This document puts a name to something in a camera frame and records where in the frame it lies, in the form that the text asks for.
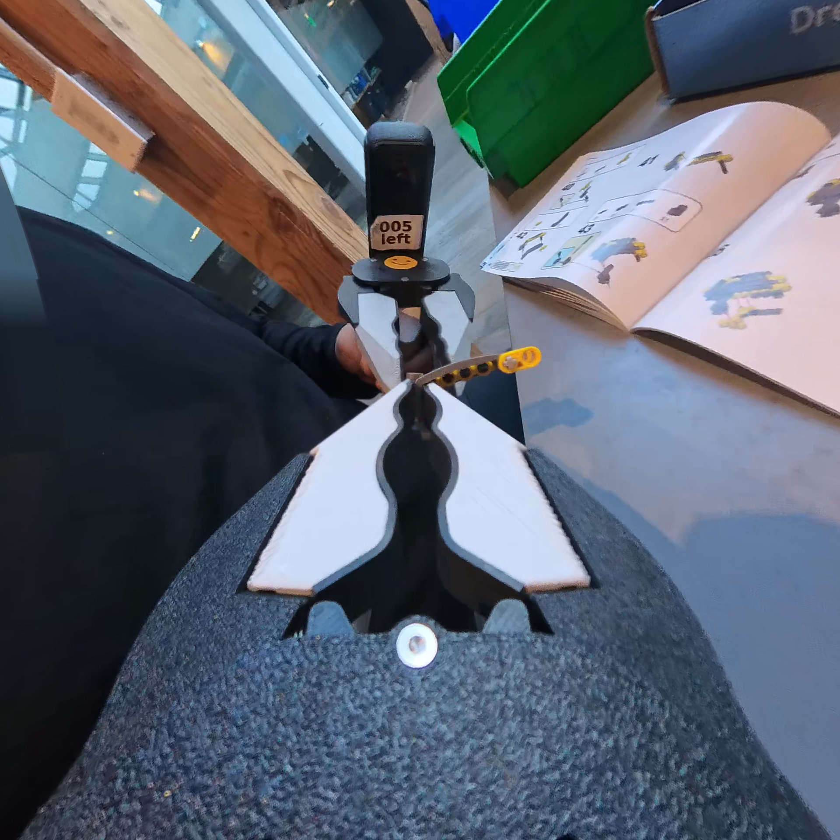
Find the instruction booklet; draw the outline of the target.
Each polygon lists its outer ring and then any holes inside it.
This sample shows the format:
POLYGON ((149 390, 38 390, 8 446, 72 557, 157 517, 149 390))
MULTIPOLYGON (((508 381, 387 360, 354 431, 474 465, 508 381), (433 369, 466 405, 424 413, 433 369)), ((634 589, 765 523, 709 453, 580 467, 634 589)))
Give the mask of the instruction booklet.
POLYGON ((755 101, 579 157, 482 261, 838 414, 838 136, 755 101))

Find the grey yellow brick assembly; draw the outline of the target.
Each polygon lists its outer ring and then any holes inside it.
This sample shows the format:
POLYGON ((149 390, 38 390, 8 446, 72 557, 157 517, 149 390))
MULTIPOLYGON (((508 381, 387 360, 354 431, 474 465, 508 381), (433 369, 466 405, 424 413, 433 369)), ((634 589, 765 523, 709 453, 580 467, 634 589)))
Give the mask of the grey yellow brick assembly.
POLYGON ((421 386, 436 384, 501 431, 524 443, 516 374, 537 367, 541 351, 532 346, 479 355, 407 378, 421 386))

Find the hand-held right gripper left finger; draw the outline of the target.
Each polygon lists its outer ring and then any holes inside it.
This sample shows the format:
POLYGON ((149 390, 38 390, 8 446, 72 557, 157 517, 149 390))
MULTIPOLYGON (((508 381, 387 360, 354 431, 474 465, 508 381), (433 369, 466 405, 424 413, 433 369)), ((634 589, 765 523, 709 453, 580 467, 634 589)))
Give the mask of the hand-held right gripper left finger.
POLYGON ((404 381, 310 453, 247 580, 249 592, 311 596, 381 552, 396 521, 383 454, 403 420, 404 381))

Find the blue plastic bin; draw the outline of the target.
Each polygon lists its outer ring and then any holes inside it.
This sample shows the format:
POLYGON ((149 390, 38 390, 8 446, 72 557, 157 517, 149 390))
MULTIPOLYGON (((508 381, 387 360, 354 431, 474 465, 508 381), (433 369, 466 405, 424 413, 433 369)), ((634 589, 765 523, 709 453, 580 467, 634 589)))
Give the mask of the blue plastic bin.
POLYGON ((450 35, 463 44, 490 14, 498 1, 426 1, 443 39, 450 35))

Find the green plastic bin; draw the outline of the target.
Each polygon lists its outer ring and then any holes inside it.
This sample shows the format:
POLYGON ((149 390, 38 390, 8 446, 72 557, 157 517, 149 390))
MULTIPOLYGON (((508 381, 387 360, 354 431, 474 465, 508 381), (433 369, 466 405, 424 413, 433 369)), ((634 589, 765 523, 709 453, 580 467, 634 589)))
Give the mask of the green plastic bin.
POLYGON ((645 1, 503 1, 437 74, 490 179, 529 184, 654 73, 645 1))

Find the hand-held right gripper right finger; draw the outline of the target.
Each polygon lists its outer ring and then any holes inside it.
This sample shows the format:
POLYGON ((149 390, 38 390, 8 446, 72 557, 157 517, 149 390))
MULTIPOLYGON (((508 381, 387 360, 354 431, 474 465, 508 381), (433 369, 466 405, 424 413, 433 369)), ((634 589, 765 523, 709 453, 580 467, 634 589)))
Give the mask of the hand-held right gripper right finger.
POLYGON ((437 505, 445 544, 514 591, 589 587, 592 578, 514 437, 436 384, 432 430, 450 464, 437 505))

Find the wooden beam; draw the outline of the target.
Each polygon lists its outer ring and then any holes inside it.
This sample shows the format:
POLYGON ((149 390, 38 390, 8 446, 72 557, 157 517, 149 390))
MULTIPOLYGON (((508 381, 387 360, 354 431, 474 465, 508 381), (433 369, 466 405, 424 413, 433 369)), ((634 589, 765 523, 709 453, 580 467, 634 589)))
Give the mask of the wooden beam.
POLYGON ((324 321, 366 235, 144 2, 2 1, 2 62, 79 71, 152 131, 140 174, 324 321))

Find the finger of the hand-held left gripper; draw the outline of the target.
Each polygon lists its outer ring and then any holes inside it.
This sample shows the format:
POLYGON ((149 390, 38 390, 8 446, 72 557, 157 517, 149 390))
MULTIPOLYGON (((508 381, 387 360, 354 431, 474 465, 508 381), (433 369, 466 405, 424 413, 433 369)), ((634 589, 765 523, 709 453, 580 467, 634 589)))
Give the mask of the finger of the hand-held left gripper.
POLYGON ((429 333, 434 365, 470 357, 470 319, 457 293, 433 293, 423 300, 423 325, 429 333))
POLYGON ((390 391, 403 381, 396 301, 376 292, 363 293, 358 296, 358 309, 358 338, 378 385, 390 391))

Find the person's left hand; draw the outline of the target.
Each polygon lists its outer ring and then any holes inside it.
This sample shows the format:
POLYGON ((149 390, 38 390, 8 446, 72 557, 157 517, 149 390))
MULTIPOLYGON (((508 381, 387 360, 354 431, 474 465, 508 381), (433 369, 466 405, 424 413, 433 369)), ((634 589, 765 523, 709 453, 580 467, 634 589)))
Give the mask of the person's left hand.
POLYGON ((364 347, 353 325, 345 323, 340 328, 335 338, 334 352, 339 365, 345 371, 367 385, 380 388, 376 372, 365 355, 364 347))

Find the open blue cardboard box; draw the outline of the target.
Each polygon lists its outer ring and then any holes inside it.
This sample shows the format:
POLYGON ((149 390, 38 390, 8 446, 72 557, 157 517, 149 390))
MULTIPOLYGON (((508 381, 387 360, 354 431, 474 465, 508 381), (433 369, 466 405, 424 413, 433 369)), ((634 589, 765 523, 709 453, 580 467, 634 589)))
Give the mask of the open blue cardboard box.
POLYGON ((661 1, 645 29, 662 88, 676 100, 839 67, 838 1, 661 1))

